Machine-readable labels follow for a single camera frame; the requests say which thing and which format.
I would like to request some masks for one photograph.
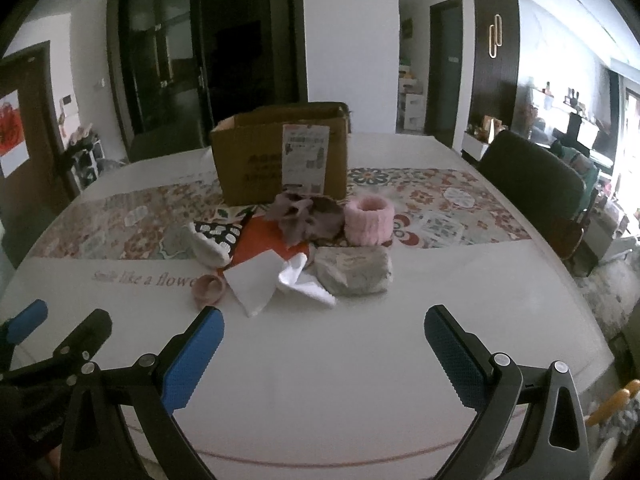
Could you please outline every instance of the metal screw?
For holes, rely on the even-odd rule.
[[[138,364],[143,368],[148,368],[152,366],[153,363],[156,362],[156,356],[153,354],[144,354],[140,359],[138,359]]]
[[[95,363],[92,363],[92,362],[84,363],[82,365],[82,368],[80,368],[80,371],[84,375],[89,375],[89,374],[93,373],[94,370],[95,370]]]
[[[569,371],[569,367],[566,365],[566,363],[563,363],[562,361],[556,361],[554,363],[554,368],[558,370],[561,374],[565,374]]]
[[[511,363],[511,359],[509,359],[507,354],[496,354],[494,361],[498,366],[508,366],[509,363]]]

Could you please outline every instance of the pink hair scrunchie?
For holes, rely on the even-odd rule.
[[[353,198],[344,206],[344,234],[351,245],[373,246],[391,240],[394,205],[380,195]]]

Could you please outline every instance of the white tabletop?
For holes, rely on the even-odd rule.
[[[349,149],[352,168],[466,171],[481,179],[530,239],[434,249],[394,242],[388,293],[340,299],[333,310],[278,292],[249,319],[232,294],[225,296],[219,305],[225,338],[189,405],[175,413],[220,479],[433,475],[474,418],[424,338],[424,314],[434,304],[444,304],[491,352],[505,352],[518,364],[567,362],[579,391],[612,362],[593,315],[551,248],[459,156],[418,136],[353,134]],[[207,150],[124,167],[78,200],[198,179],[215,179]],[[95,279],[110,271],[142,279],[137,285]],[[158,285],[167,272],[175,284]],[[94,308],[103,308],[113,319],[113,335],[95,361],[103,369],[129,366],[146,352],[159,352],[193,320],[189,287],[177,285],[177,278],[188,283],[204,272],[195,260],[31,257],[2,298],[0,319],[36,298],[47,301],[49,319],[18,354],[40,360]],[[134,414],[126,414],[141,453],[152,459]],[[505,443],[516,430],[510,428]]]

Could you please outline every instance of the wall decoration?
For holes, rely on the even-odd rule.
[[[18,91],[14,90],[0,98],[0,167],[8,177],[19,166],[29,160],[27,143],[24,140]]]

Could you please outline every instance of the floral pattern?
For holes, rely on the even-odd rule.
[[[414,248],[498,243],[529,238],[488,189],[465,171],[356,168],[348,195],[365,189],[394,202],[393,240]],[[258,207],[258,214],[266,206]],[[223,203],[220,184],[174,184],[74,203],[31,250],[31,256],[108,260],[194,258],[184,226],[233,222],[245,207]],[[344,246],[344,238],[331,242]]]

